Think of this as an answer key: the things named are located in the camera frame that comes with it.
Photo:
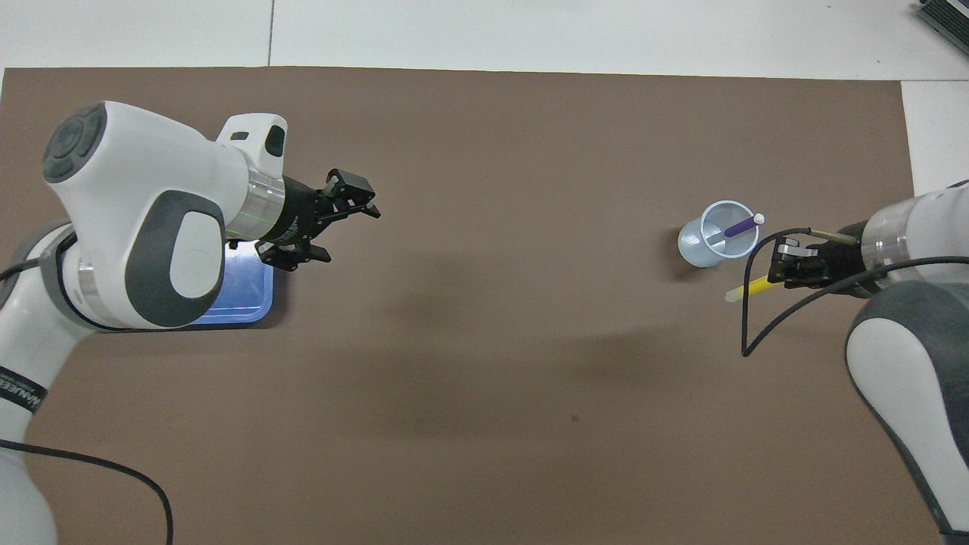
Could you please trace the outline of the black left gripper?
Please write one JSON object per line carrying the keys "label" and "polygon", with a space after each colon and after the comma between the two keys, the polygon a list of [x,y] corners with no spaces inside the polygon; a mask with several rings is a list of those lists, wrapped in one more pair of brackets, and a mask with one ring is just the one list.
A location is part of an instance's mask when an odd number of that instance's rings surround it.
{"label": "black left gripper", "polygon": [[366,177],[348,170],[332,169],[320,190],[282,176],[284,203],[276,223],[257,244],[257,255],[267,266],[294,272],[302,263],[332,262],[322,246],[310,243],[324,231],[324,222],[345,220],[355,213],[380,218],[376,192]]}

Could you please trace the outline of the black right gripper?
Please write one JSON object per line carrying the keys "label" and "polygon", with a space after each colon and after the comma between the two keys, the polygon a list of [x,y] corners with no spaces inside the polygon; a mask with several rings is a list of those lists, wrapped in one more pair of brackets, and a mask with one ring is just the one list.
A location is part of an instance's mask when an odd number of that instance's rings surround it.
{"label": "black right gripper", "polygon": [[[773,245],[768,282],[783,284],[786,289],[827,288],[850,276],[866,272],[861,252],[861,239],[868,221],[863,220],[836,231],[839,235],[852,237],[855,244],[841,244],[828,241],[820,246],[820,258],[826,266],[827,280],[823,282],[823,263],[821,261],[802,261],[819,255],[817,248],[800,245],[794,238],[779,238]],[[834,294],[878,294],[882,291],[878,280],[866,279],[834,291]]]}

